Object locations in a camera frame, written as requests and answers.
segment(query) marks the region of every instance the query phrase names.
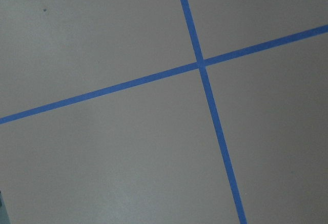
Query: blue line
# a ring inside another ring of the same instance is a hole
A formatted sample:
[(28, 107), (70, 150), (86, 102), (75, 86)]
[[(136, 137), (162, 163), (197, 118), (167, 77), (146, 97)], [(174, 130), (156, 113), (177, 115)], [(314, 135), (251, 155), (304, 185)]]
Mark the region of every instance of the blue line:
[(246, 216), (245, 216), (245, 213), (244, 213), (244, 209), (243, 209), (243, 206), (242, 206), (242, 202), (241, 202), (241, 198), (240, 198), (240, 194), (239, 194), (239, 190), (238, 190), (238, 186), (237, 186), (237, 181), (236, 181), (235, 174), (234, 174), (234, 171), (233, 171), (233, 168), (232, 168), (232, 164), (231, 164), (231, 160), (230, 160), (226, 140), (224, 138), (224, 134), (223, 134), (219, 114), (217, 112), (217, 108), (216, 108), (216, 105), (215, 105), (215, 100), (214, 100), (210, 80), (209, 80), (209, 77), (208, 77), (208, 74), (207, 74), (207, 71), (206, 71), (205, 62), (204, 62), (204, 59), (203, 59), (203, 56), (202, 56), (202, 53), (201, 53), (201, 48), (200, 48), (199, 40), (198, 40), (198, 37), (197, 37), (195, 25), (194, 25), (194, 22), (193, 22), (193, 18), (192, 18), (191, 10), (190, 10), (190, 7), (189, 7), (189, 3), (188, 3), (188, 0), (180, 0), (180, 1), (181, 1), (181, 5), (182, 5), (182, 8), (183, 8), (184, 16), (186, 18), (186, 23), (187, 23), (187, 27), (188, 27), (188, 30), (189, 30), (190, 39), (191, 39), (191, 42), (192, 42), (192, 45), (193, 45), (193, 48), (194, 48), (194, 52), (195, 52), (195, 56), (196, 56), (196, 59), (197, 59), (197, 64), (198, 64), (198, 68), (199, 68), (200, 77), (201, 77), (201, 80), (202, 80), (202, 83), (203, 83), (203, 87), (204, 87), (204, 90), (205, 90), (207, 102), (208, 102), (208, 105), (209, 105), (209, 108), (210, 108), (211, 117), (212, 117), (212, 120), (213, 120), (216, 136), (217, 136), (218, 143), (219, 143), (219, 146), (220, 146), (220, 150), (221, 150), (225, 170), (227, 172), (230, 188), (231, 188), (232, 195), (233, 195), (233, 198), (234, 198), (238, 218), (239, 218), (239, 221), (240, 221), (241, 224), (247, 224)]
[(212, 65), (212, 64), (217, 64), (220, 62), (224, 62), (227, 60), (231, 60), (237, 57), (241, 57), (241, 56), (245, 56), (245, 55), (249, 55), (255, 52), (259, 52), (259, 51), (264, 51), (270, 48), (274, 48), (277, 46), (281, 46), (281, 45), (285, 45), (291, 42), (295, 42), (301, 39), (305, 39), (305, 38), (309, 38), (309, 37), (313, 37), (319, 34), (323, 34), (323, 33), (327, 33), (328, 32), (328, 25), (324, 25), (318, 28), (313, 28), (313, 29), (309, 29), (300, 33), (295, 33), (292, 35), (288, 35), (282, 38), (277, 38), (274, 40), (270, 40), (264, 43), (260, 43), (257, 45), (253, 45), (253, 46), (249, 46), (240, 50), (236, 50), (236, 51), (232, 51), (223, 55), (219, 55), (219, 56), (214, 56), (211, 58), (208, 58), (205, 60), (205, 65)]
[(138, 79), (134, 79), (125, 83), (121, 83), (118, 85), (114, 85), (111, 87), (106, 87), (97, 91), (93, 91), (93, 92), (89, 92), (89, 93), (85, 93), (79, 96), (75, 96), (75, 97), (71, 97), (71, 98), (67, 98), (61, 101), (57, 101), (51, 104), (47, 104), (47, 105), (43, 105), (34, 109), (30, 109), (30, 110), (26, 110), (23, 112), (19, 112), (13, 115), (8, 115), (5, 117), (0, 118), (0, 124), (4, 124), (4, 123), (8, 123), (10, 121), (14, 121), (14, 120), (18, 120), (27, 116), (31, 116), (31, 115), (35, 115), (35, 114), (39, 114), (42, 112), (46, 112), (49, 110), (53, 110), (53, 109), (58, 109), (60, 107), (64, 107), (67, 105), (72, 105), (81, 101), (85, 101), (88, 99), (92, 99), (95, 97), (99, 97), (99, 96), (103, 96), (109, 93), (113, 93), (113, 92), (117, 92), (117, 91), (121, 91), (130, 87), (135, 87), (135, 86), (139, 86), (145, 83), (149, 83), (149, 82), (153, 82), (155, 80), (159, 80), (159, 79), (163, 79), (169, 76), (173, 76), (173, 75), (177, 75), (177, 74), (181, 74), (181, 73), (185, 73), (191, 70), (195, 70), (197, 69), (197, 64), (196, 63), (192, 63), (192, 64), (187, 64), (184, 66), (180, 66), (174, 69), (170, 69), (170, 70), (166, 70), (166, 71), (162, 71), (156, 74), (151, 74), (142, 78), (138, 78)]

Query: gray floor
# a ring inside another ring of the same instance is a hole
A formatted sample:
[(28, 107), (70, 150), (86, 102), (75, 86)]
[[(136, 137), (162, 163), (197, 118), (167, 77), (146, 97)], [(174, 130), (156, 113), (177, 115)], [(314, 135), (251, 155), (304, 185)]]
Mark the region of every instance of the gray floor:
[[(189, 0), (204, 58), (327, 0)], [(0, 0), (0, 117), (196, 61), (180, 0)], [(207, 67), (248, 223), (328, 222), (328, 34)], [(12, 224), (239, 223), (198, 70), (0, 125)]]

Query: blue tape strip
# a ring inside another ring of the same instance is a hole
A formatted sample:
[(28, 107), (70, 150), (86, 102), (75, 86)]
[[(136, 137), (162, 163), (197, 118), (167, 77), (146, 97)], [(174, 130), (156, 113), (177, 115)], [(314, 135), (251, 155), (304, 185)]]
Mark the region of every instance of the blue tape strip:
[(237, 57), (249, 55), (255, 52), (264, 51), (270, 48), (274, 48), (277, 46), (285, 45), (291, 42), (295, 42), (301, 39), (313, 37), (319, 34), (327, 33), (328, 25), (324, 25), (318, 28), (309, 29), (300, 33), (295, 33), (292, 35), (288, 35), (282, 38), (277, 38), (271, 41), (267, 41), (264, 43), (260, 43), (257, 45), (249, 46), (240, 50), (232, 51), (223, 55), (211, 57), (205, 60), (205, 65), (217, 64), (223, 61), (231, 60)]
[(195, 24), (194, 24), (194, 21), (193, 21), (193, 18), (192, 18), (189, 3), (188, 3), (188, 0), (180, 0), (180, 1), (181, 1), (181, 5), (182, 5), (182, 8), (183, 8), (184, 16), (186, 18), (190, 39), (191, 39), (191, 42), (192, 42), (192, 45), (193, 45), (193, 48), (194, 48), (194, 52), (195, 52), (195, 56), (196, 56), (196, 59), (197, 59), (197, 64), (198, 64), (198, 67), (199, 67), (200, 77), (201, 77), (201, 80), (202, 80), (202, 83), (203, 83), (203, 87), (204, 87), (204, 90), (205, 90), (207, 102), (208, 102), (208, 105), (209, 105), (209, 108), (210, 108), (211, 117), (212, 117), (212, 120), (213, 120), (216, 136), (217, 136), (218, 143), (219, 143), (219, 146), (220, 146), (220, 150), (221, 150), (225, 170), (227, 172), (227, 176), (228, 176), (230, 188), (231, 188), (231, 191), (232, 191), (232, 195), (233, 195), (233, 198), (234, 198), (234, 202), (235, 202), (237, 214), (238, 214), (238, 217), (239, 217), (239, 221), (240, 221), (241, 224), (247, 224), (246, 216), (245, 216), (245, 213), (244, 213), (244, 209), (243, 209), (243, 206), (242, 206), (242, 202), (241, 202), (241, 198), (240, 198), (240, 194), (239, 194), (239, 190), (238, 190), (238, 186), (237, 186), (237, 181), (236, 181), (235, 174), (234, 174), (234, 171), (233, 171), (233, 168), (232, 168), (232, 164), (231, 164), (231, 160), (230, 160), (226, 140), (224, 138), (224, 134), (223, 134), (219, 114), (217, 112), (217, 108), (216, 108), (216, 105), (215, 105), (215, 100), (214, 100), (210, 80), (209, 80), (209, 77), (208, 77), (208, 74), (207, 74), (207, 71), (206, 71), (205, 62), (204, 62), (204, 59), (203, 59), (203, 56), (202, 56), (202, 53), (201, 53), (201, 48), (200, 48), (199, 40), (198, 40), (198, 37), (197, 37)]
[(145, 83), (149, 83), (149, 82), (153, 82), (155, 80), (159, 80), (159, 79), (163, 79), (163, 78), (167, 78), (169, 76), (173, 76), (173, 75), (177, 75), (177, 74), (182, 74), (191, 70), (195, 70), (197, 69), (197, 64), (196, 63), (192, 63), (192, 64), (187, 64), (181, 67), (177, 67), (174, 69), (170, 69), (170, 70), (166, 70), (166, 71), (162, 71), (156, 74), (151, 74), (142, 78), (138, 78), (138, 79), (134, 79), (128, 82), (124, 82), (118, 85), (114, 85), (111, 87), (106, 87), (97, 91), (93, 91), (93, 92), (89, 92), (86, 94), (82, 94), (79, 96), (75, 96), (75, 97), (71, 97), (71, 98), (67, 98), (61, 101), (57, 101), (48, 105), (43, 105), (34, 109), (30, 109), (30, 110), (26, 110), (23, 112), (19, 112), (17, 114), (13, 114), (13, 115), (8, 115), (5, 116), (3, 118), (0, 118), (0, 124), (4, 124), (4, 123), (8, 123), (10, 121), (13, 120), (18, 120), (27, 116), (31, 116), (31, 115), (35, 115), (35, 114), (39, 114), (39, 113), (43, 113), (49, 110), (53, 110), (53, 109), (57, 109), (63, 106), (67, 106), (67, 105), (72, 105), (78, 102), (82, 102), (88, 99), (92, 99), (95, 97), (99, 97), (99, 96), (103, 96), (109, 93), (113, 93), (113, 92), (117, 92), (117, 91), (121, 91), (127, 88), (131, 88), (131, 87), (135, 87), (135, 86), (139, 86)]

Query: floor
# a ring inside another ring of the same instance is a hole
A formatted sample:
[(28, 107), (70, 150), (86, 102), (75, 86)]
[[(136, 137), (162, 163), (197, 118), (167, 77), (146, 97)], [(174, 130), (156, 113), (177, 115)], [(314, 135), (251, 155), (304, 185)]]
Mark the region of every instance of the floor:
[(328, 222), (327, 2), (0, 0), (0, 223)]

